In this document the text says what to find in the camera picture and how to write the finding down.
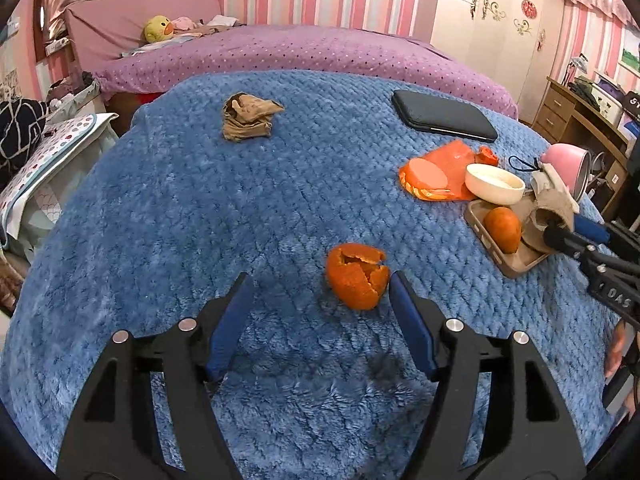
metal screw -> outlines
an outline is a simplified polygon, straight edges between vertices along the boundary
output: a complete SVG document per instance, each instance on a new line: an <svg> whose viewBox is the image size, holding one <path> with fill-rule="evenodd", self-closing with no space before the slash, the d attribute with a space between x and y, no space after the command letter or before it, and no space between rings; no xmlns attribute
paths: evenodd
<svg viewBox="0 0 640 480"><path fill-rule="evenodd" d="M127 339L129 339L129 332L126 330L118 330L111 337L114 343L124 343Z"/></svg>
<svg viewBox="0 0 640 480"><path fill-rule="evenodd" d="M451 319L447 319L445 326L452 332L460 332L465 327L465 324L459 319L452 317Z"/></svg>
<svg viewBox="0 0 640 480"><path fill-rule="evenodd" d="M193 319L193 317L185 317L184 319L180 320L180 323L178 323L178 328L183 332L190 332L191 330L196 328L197 325L198 322Z"/></svg>
<svg viewBox="0 0 640 480"><path fill-rule="evenodd" d="M526 332L523 332L522 330L518 330L517 332L514 332L513 338L516 341L516 343L519 343L521 345L526 345L529 342L529 335Z"/></svg>

human hand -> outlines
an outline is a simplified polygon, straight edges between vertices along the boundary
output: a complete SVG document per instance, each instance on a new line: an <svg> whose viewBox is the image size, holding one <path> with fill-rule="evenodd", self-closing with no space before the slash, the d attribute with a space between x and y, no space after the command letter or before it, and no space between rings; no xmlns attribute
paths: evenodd
<svg viewBox="0 0 640 480"><path fill-rule="evenodd" d="M620 320L613 330L613 338L604 361L604 377L609 379L622 363L622 350L625 345L625 322Z"/></svg>
<svg viewBox="0 0 640 480"><path fill-rule="evenodd" d="M620 320L613 331L613 338L611 339L611 344L609 345L609 350L607 351L604 361L604 377L607 379L615 374L622 364L622 351L625 346L625 339L625 322ZM636 412L636 402L633 390L628 394L628 396L626 396L625 406L628 409L629 416L633 416Z"/></svg>

white wardrobe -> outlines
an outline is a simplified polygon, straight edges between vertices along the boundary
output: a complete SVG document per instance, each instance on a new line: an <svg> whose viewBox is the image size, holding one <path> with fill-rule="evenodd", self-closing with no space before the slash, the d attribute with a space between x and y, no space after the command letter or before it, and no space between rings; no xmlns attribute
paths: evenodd
<svg viewBox="0 0 640 480"><path fill-rule="evenodd" d="M551 72L562 0L438 0L431 44L505 86L533 122Z"/></svg>

textured blue blanket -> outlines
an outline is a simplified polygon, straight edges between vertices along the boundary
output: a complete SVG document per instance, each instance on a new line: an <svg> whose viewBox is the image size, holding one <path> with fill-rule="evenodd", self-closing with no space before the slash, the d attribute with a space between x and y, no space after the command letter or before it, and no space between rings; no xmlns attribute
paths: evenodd
<svg viewBox="0 0 640 480"><path fill-rule="evenodd" d="M397 88L437 93L352 75L234 73L189 79L138 111L39 253L2 357L2 400L47 463L111 333L165 330L246 270L256 307L212 401L244 477L398 478L434 385L416 371L386 298L358 313L328 289L325 256L345 241L384 249L420 295L475 330L526 330L594 453L612 424L600 393L613 314L564 256L507 280L463 220L465 204L400 188L398 168L451 137L405 127L390 103ZM270 139L222 139L223 102L239 91L286 107ZM533 131L482 111L500 156L545 149ZM176 464L161 378L156 386L163 450Z"/></svg>

bed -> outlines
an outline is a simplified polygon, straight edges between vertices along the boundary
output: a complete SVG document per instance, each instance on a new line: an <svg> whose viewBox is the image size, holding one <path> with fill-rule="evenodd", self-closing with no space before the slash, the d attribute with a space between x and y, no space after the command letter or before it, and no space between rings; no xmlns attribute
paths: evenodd
<svg viewBox="0 0 640 480"><path fill-rule="evenodd" d="M69 6L65 21L77 70L91 72L100 82L103 98L111 99L110 111L121 115L124 126L141 103L190 76L277 69L411 82L517 118L511 95L487 76L428 43L364 30L253 25L119 59L141 44L142 28L156 14L207 23L220 12L218 0L89 0Z"/></svg>
<svg viewBox="0 0 640 480"><path fill-rule="evenodd" d="M587 295L567 257L508 280L463 220L464 203L421 202L401 188L398 168L451 137L404 126L395 89L443 95L350 74L237 72L192 77L137 111L40 251L2 355L2 401L46 463L56 463L111 333L165 330L247 271L255 308L212 398L244 478L400 478L434 385L415 368L386 296L356 312L327 287L326 254L345 241L384 249L418 294L476 331L529 333L593 455L614 423L600 395L615 316ZM220 110L239 91L286 108L270 138L223 139ZM501 158L548 146L481 111ZM581 206L599 218L588 199ZM156 377L164 458L179 466L163 392ZM478 456L487 394L483 380L467 463Z"/></svg>

